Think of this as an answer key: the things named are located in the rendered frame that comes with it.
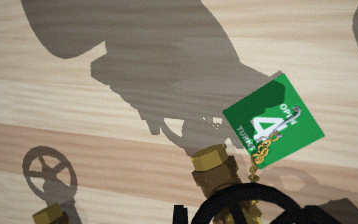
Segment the dark grey pipe with tee junction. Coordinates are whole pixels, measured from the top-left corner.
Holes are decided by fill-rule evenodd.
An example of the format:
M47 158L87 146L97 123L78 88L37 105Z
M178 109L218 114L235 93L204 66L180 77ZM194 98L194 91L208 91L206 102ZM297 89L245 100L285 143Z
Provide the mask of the dark grey pipe with tee junction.
M209 224L213 217L213 224L226 224L230 215L233 217L230 224L258 224L255 216L244 216L251 213L249 200L274 203L285 210L269 224L313 224L298 203L278 189L255 182L241 183L236 160L233 155L227 155L223 144L212 145L190 158L195 167L192 176L207 199L191 224ZM32 218L35 224L71 224L58 203L35 213Z

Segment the green tag with gold chain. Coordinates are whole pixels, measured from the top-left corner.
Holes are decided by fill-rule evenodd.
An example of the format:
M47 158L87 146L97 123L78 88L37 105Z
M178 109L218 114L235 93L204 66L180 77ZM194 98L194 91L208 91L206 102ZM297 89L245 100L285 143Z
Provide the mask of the green tag with gold chain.
M222 113L251 156L250 183L258 168L325 137L284 73Z

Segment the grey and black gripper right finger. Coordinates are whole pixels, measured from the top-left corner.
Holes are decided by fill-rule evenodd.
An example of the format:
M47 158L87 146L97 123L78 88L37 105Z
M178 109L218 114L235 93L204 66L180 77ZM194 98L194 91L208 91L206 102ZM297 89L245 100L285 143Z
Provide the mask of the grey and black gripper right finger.
M342 224L317 205L306 205L302 209L310 217L313 224Z

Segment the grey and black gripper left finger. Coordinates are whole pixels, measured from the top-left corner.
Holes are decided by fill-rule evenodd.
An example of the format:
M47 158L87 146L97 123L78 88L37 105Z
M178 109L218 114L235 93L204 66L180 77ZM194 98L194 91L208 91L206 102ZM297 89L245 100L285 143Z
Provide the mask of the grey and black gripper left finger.
M188 208L184 208L184 205L174 205L172 224L188 224Z

